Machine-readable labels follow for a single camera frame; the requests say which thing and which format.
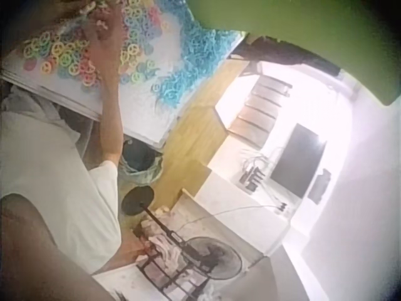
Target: black monitor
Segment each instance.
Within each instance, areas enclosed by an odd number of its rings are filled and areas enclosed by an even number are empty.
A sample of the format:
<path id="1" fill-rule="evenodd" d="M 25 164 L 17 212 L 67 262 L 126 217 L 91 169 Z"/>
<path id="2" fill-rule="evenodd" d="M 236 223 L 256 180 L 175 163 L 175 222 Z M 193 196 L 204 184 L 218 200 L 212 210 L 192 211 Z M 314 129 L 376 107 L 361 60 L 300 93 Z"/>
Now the black monitor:
<path id="1" fill-rule="evenodd" d="M 296 124 L 270 178 L 302 199 L 319 166 L 325 147 L 326 141 L 322 141 L 306 127 Z"/>

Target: cable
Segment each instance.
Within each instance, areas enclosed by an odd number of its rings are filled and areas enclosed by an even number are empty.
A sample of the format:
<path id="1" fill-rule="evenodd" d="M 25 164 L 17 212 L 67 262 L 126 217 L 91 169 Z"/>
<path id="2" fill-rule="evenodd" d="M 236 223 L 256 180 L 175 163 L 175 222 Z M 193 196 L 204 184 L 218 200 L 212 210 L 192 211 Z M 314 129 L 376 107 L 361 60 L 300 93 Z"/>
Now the cable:
<path id="1" fill-rule="evenodd" d="M 182 225 L 178 230 L 176 230 L 175 232 L 178 233 L 178 232 L 181 231 L 184 227 L 186 227 L 188 224 L 193 224 L 193 223 L 196 223 L 197 221 L 201 221 L 201 220 L 207 219 L 207 218 L 213 218 L 213 217 L 215 217 L 215 216 L 217 216 L 217 215 L 220 215 L 220 214 L 224 214 L 224 213 L 228 213 L 228 212 L 233 212 L 233 211 L 237 211 L 237 210 L 241 210 L 241 209 L 263 208 L 263 207 L 274 207 L 274 208 L 277 208 L 277 209 L 281 209 L 282 206 L 280 206 L 280 207 L 279 207 L 279 206 L 273 206 L 273 205 L 248 206 L 248 207 L 240 207 L 240 208 L 236 208 L 236 209 L 221 211 L 221 212 L 216 213 L 216 214 L 211 214 L 210 216 L 204 216 L 204 217 L 202 217 L 202 218 L 197 218 L 197 219 L 194 219 L 193 221 L 189 221 L 189 222 L 183 224 L 183 225 Z"/>
<path id="2" fill-rule="evenodd" d="M 264 188 L 264 191 L 270 196 L 270 198 L 275 199 L 275 200 L 279 201 L 280 203 L 282 203 L 282 201 L 279 198 L 277 198 L 277 196 L 271 191 L 269 185 L 262 182 L 261 186 L 262 186 L 262 188 Z"/>
<path id="3" fill-rule="evenodd" d="M 260 155 L 260 156 L 251 157 L 251 158 L 246 159 L 244 161 L 244 163 L 242 164 L 242 171 L 246 172 L 250 164 L 252 164 L 253 167 L 255 167 L 257 161 L 263 162 L 263 164 L 265 164 L 264 167 L 260 167 L 261 171 L 264 171 L 270 165 L 269 159 L 267 157 L 265 157 L 264 155 Z"/>

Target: fingers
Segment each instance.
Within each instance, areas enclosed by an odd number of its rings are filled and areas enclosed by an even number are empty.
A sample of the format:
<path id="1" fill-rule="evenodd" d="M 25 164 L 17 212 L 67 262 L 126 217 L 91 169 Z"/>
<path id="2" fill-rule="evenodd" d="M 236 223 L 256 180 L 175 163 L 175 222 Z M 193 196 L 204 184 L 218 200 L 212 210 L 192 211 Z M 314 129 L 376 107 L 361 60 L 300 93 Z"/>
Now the fingers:
<path id="1" fill-rule="evenodd" d="M 97 26 L 96 27 L 96 32 L 98 34 L 98 39 L 100 41 L 108 39 L 110 37 L 110 35 L 111 35 L 110 30 L 108 30 L 108 29 L 106 29 L 106 28 L 104 28 L 102 26 Z"/>
<path id="2" fill-rule="evenodd" d="M 105 31 L 113 28 L 112 15 L 110 13 L 104 13 L 100 10 L 96 10 L 90 14 L 89 18 L 96 24 L 96 31 L 100 33 L 98 36 L 99 39 L 104 40 L 104 37 L 106 36 Z"/>
<path id="3" fill-rule="evenodd" d="M 115 27 L 115 25 L 122 23 L 121 5 L 114 5 L 113 9 L 111 9 L 109 13 L 96 9 L 90 14 L 90 18 L 94 19 L 95 21 L 103 21 L 107 28 L 112 29 Z"/>
<path id="4" fill-rule="evenodd" d="M 86 38 L 89 40 L 89 42 L 92 45 L 97 45 L 99 40 L 98 40 L 98 35 L 96 32 L 96 22 L 93 19 L 88 19 L 87 22 L 85 22 L 83 26 L 83 31 L 85 33 Z"/>

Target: white board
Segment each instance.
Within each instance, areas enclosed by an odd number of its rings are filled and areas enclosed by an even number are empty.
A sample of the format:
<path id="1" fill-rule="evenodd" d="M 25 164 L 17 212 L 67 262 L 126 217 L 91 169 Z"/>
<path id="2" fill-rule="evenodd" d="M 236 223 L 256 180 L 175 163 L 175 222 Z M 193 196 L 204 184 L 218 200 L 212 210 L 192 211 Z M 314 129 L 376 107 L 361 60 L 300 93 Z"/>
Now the white board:
<path id="1" fill-rule="evenodd" d="M 161 149 L 177 117 L 186 108 L 191 92 L 187 92 L 177 108 L 157 104 L 151 86 L 171 73 L 182 64 L 180 57 L 180 24 L 169 13 L 160 15 L 161 21 L 168 22 L 169 31 L 151 41 L 154 52 L 148 57 L 160 68 L 157 76 L 147 82 L 132 85 L 120 85 L 120 109 L 123 131 L 130 137 L 142 140 L 156 149 Z M 233 43 L 235 47 L 241 40 Z M 45 97 L 93 120 L 99 120 L 102 113 L 102 101 L 98 90 L 84 92 L 81 83 L 72 79 L 62 79 L 56 72 L 43 75 L 38 66 L 33 71 L 23 69 L 23 60 L 11 53 L 2 64 L 2 77 L 15 85 Z"/>

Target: hand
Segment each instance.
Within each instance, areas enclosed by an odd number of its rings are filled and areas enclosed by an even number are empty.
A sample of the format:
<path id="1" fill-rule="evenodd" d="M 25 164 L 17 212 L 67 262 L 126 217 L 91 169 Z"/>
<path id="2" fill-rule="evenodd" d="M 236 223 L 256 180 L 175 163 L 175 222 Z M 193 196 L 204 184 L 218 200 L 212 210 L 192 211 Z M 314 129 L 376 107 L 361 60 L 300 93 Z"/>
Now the hand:
<path id="1" fill-rule="evenodd" d="M 106 86 L 118 85 L 118 67 L 123 43 L 121 5 L 110 5 L 110 12 L 99 10 L 90 14 L 84 26 L 88 38 L 89 56 Z"/>

